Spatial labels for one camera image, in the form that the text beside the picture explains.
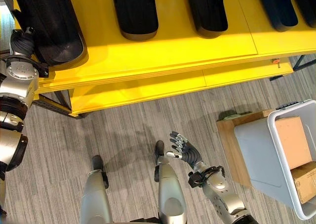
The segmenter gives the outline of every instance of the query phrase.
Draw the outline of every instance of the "yellow table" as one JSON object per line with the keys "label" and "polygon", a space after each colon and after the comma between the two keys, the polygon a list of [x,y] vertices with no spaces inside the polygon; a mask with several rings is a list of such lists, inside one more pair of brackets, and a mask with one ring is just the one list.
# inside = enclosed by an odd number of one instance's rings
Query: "yellow table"
{"label": "yellow table", "polygon": [[316,30],[304,21],[275,31],[260,0],[224,0],[229,28],[215,39],[194,29],[188,0],[156,0],[159,29],[146,42],[119,31],[113,0],[72,0],[88,55],[50,68],[37,93],[70,90],[72,115],[292,72],[287,59],[316,52]]}

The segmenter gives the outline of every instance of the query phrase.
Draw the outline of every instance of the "gray carpet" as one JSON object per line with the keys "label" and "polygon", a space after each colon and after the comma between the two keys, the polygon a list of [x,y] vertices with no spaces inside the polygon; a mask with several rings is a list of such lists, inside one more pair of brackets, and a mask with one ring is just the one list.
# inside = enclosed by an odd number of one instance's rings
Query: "gray carpet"
{"label": "gray carpet", "polygon": [[[7,174],[8,219],[19,224],[77,224],[90,159],[100,154],[108,171],[107,190],[116,222],[158,213],[154,143],[181,132],[207,164],[226,167],[232,189],[260,224],[314,224],[299,220],[282,203],[231,181],[217,132],[221,112],[276,108],[316,99],[316,67],[270,82],[268,79],[97,111],[75,120],[33,106],[25,120],[29,145],[23,163]],[[188,224],[220,224],[202,190],[187,183],[190,168],[172,160],[188,206]]]}

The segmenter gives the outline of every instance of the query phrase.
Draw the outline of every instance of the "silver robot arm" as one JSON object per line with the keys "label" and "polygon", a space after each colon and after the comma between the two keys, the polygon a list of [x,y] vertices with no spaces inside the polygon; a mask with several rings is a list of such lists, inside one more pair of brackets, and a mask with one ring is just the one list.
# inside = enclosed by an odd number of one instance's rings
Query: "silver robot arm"
{"label": "silver robot arm", "polygon": [[240,198],[229,188],[223,167],[208,167],[198,150],[187,138],[177,132],[170,134],[173,149],[167,156],[187,162],[193,172],[189,173],[192,188],[201,187],[225,224],[258,224],[245,208]]}
{"label": "silver robot arm", "polygon": [[0,220],[5,218],[5,173],[16,168],[23,159],[28,143],[23,136],[23,120],[38,88],[37,62],[31,59],[34,50],[33,29],[13,30],[11,55],[1,60],[0,81]]}

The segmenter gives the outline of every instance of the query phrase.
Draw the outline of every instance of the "brown cardboard box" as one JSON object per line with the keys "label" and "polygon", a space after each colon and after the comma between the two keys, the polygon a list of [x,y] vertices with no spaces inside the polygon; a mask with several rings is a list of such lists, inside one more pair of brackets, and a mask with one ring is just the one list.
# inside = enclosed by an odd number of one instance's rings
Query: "brown cardboard box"
{"label": "brown cardboard box", "polygon": [[316,196],[316,162],[312,161],[291,170],[301,204]]}
{"label": "brown cardboard box", "polygon": [[312,161],[300,117],[276,120],[276,129],[290,170]]}

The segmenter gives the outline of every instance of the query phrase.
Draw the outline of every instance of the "metal bracket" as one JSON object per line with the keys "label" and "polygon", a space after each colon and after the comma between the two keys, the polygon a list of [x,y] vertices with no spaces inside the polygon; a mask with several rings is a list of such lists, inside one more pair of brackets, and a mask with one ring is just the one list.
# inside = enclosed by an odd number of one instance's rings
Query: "metal bracket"
{"label": "metal bracket", "polygon": [[[301,65],[301,62],[304,59],[304,57],[305,57],[305,55],[301,55],[300,58],[297,60],[297,62],[295,63],[295,66],[293,67],[293,71],[294,72],[297,72],[299,70],[302,70],[304,68],[307,68],[309,66],[312,66],[312,65],[316,64],[316,59],[314,59],[312,61],[309,61],[309,62],[304,63],[304,64]],[[274,80],[276,80],[278,78],[281,78],[281,77],[283,77],[283,76],[281,75],[281,76],[270,77],[270,82],[274,81]]]}

